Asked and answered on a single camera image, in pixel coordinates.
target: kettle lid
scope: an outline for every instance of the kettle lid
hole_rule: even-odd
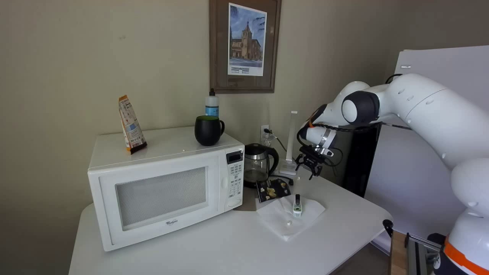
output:
[[[244,157],[252,160],[262,160],[268,157],[268,147],[259,143],[251,143],[244,147]]]

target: microwave control panel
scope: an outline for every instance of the microwave control panel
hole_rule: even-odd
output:
[[[241,197],[243,192],[243,151],[226,154],[227,170],[229,173],[228,198]]]

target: black mug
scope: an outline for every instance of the black mug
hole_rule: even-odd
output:
[[[201,115],[195,119],[195,139],[204,146],[216,144],[224,133],[224,121],[217,116]]]

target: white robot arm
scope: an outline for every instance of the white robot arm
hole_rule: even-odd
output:
[[[418,133],[452,170],[452,189],[468,207],[445,242],[468,263],[456,252],[446,255],[467,274],[489,274],[489,115],[454,91],[418,74],[374,87],[351,82],[299,130],[298,138],[317,144],[301,152],[321,163],[332,156],[328,148],[342,130],[339,126],[365,126],[392,115]]]

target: blue label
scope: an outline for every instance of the blue label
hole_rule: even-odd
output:
[[[205,115],[219,116],[219,107],[205,106]]]

